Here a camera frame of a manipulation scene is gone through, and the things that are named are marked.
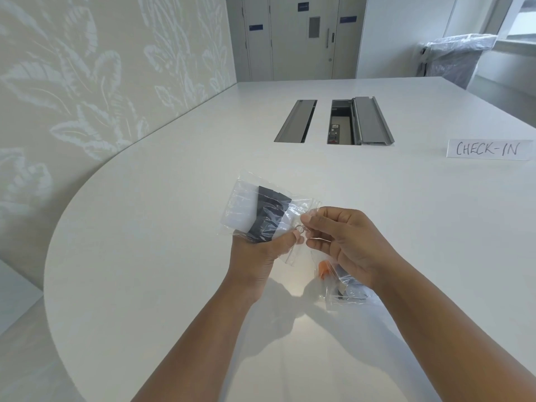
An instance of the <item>plastic bag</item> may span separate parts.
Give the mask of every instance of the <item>plastic bag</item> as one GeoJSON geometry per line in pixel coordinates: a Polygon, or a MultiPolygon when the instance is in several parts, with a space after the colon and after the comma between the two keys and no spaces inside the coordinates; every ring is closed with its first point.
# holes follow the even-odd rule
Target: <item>plastic bag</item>
{"type": "Polygon", "coordinates": [[[378,295],[344,270],[332,257],[320,252],[312,252],[315,262],[315,276],[324,282],[326,306],[342,304],[382,304],[378,295]]]}
{"type": "MultiPolygon", "coordinates": [[[[269,242],[291,229],[304,233],[300,216],[318,207],[320,202],[316,199],[294,195],[250,172],[242,172],[221,224],[225,233],[243,235],[254,243],[269,242]]],[[[279,259],[293,265],[300,247],[295,245],[279,259]]]]}
{"type": "Polygon", "coordinates": [[[467,89],[480,55],[493,48],[497,35],[469,33],[420,43],[417,76],[441,76],[467,89]]]}

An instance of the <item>left hand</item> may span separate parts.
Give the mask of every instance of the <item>left hand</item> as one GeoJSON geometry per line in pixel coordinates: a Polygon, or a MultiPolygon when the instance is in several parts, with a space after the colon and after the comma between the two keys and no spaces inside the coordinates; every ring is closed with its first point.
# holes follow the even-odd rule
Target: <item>left hand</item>
{"type": "Polygon", "coordinates": [[[224,284],[244,290],[253,302],[259,300],[275,259],[290,251],[296,243],[302,244],[303,237],[297,230],[289,231],[268,243],[254,244],[246,238],[234,235],[231,261],[224,284]]]}

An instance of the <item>white card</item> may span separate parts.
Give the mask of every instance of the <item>white card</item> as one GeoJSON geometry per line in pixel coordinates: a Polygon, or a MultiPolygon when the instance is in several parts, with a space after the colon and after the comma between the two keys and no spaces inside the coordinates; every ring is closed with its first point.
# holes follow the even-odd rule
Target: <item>white card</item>
{"type": "Polygon", "coordinates": [[[449,139],[448,158],[513,159],[532,158],[532,140],[449,139]]]}

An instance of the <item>wallpaper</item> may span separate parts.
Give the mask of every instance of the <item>wallpaper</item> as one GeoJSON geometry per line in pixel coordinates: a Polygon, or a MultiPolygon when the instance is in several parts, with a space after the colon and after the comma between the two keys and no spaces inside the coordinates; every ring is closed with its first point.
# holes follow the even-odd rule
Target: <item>wallpaper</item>
{"type": "MultiPolygon", "coordinates": [[[[77,190],[236,83],[231,52],[225,0],[0,0],[0,259],[42,288],[77,190]]],[[[0,399],[79,400],[54,350],[37,304],[0,337],[0,399]]]]}

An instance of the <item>white tabletop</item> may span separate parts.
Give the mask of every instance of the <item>white tabletop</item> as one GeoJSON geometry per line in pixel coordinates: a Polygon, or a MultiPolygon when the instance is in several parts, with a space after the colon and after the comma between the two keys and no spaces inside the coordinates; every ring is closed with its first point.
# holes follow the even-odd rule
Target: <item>white tabletop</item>
{"type": "MultiPolygon", "coordinates": [[[[217,289],[218,222],[242,169],[364,210],[393,246],[536,373],[535,161],[445,158],[449,138],[535,129],[439,78],[240,83],[134,144],[73,198],[52,237],[45,305],[88,402],[129,401],[217,289]],[[326,144],[332,99],[376,96],[395,144],[326,144]],[[275,143],[318,99],[305,143],[275,143]]],[[[276,261],[242,329],[229,401],[430,401],[381,308],[327,312],[307,249],[276,261]]]]}

